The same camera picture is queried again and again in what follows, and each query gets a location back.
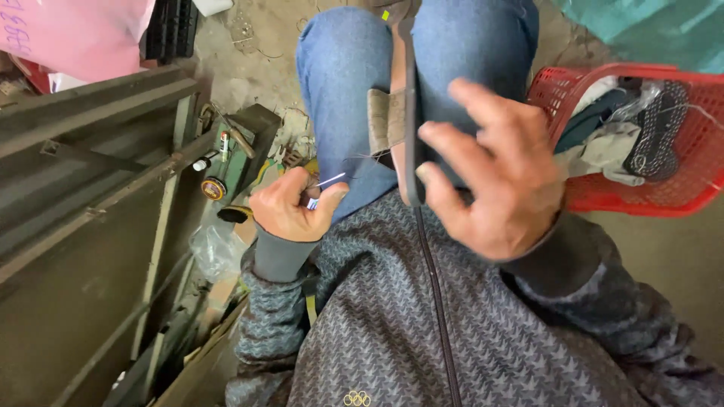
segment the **person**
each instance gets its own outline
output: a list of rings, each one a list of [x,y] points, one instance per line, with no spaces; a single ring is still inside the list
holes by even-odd
[[[251,197],[227,406],[724,406],[691,329],[562,208],[545,116],[522,103],[537,19],[531,0],[419,9],[419,135],[438,153],[421,209],[393,170],[350,158],[369,154],[367,90],[389,90],[390,29],[355,7],[309,21],[297,69],[320,179],[346,182],[313,211],[303,169]]]

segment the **plastic bag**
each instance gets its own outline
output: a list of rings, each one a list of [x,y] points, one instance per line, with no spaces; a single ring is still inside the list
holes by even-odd
[[[217,212],[218,208],[212,207],[189,239],[198,269],[210,282],[238,276],[241,256],[248,248],[234,233],[236,224],[220,220]]]
[[[606,122],[627,122],[646,109],[664,90],[664,82],[645,80],[641,85],[641,96],[629,104],[616,109]]]
[[[138,72],[154,0],[0,0],[0,49],[85,82]]]

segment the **small bottle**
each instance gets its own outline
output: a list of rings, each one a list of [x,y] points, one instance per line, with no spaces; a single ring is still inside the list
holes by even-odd
[[[204,154],[203,157],[199,158],[198,160],[196,160],[196,162],[193,163],[193,169],[195,171],[204,171],[211,166],[211,160],[218,155],[219,152],[216,150],[209,151],[208,153]]]

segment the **blue jeans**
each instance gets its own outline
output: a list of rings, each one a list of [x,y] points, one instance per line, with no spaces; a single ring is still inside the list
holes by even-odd
[[[479,129],[447,95],[450,81],[460,76],[523,100],[538,44],[532,0],[424,0],[412,34],[425,120],[451,122],[471,135]],[[393,170],[365,157],[367,90],[390,90],[392,34],[364,9],[335,7],[309,21],[296,57],[320,179],[345,172],[340,181],[350,186],[334,223],[397,185]],[[454,184],[465,186],[441,158],[436,161]]]

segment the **hand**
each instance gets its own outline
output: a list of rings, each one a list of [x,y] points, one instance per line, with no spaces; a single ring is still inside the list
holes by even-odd
[[[427,122],[419,135],[460,175],[475,201],[466,206],[442,170],[426,162],[417,169],[426,203],[452,238],[481,256],[520,256],[551,228],[563,198],[543,111],[460,78],[448,91],[484,130],[473,138],[450,123]]]
[[[316,180],[302,167],[290,169],[270,186],[249,198],[254,220],[265,231],[292,242],[316,242],[329,230],[332,213],[350,190],[345,182],[325,189],[316,209],[300,206],[303,192]]]

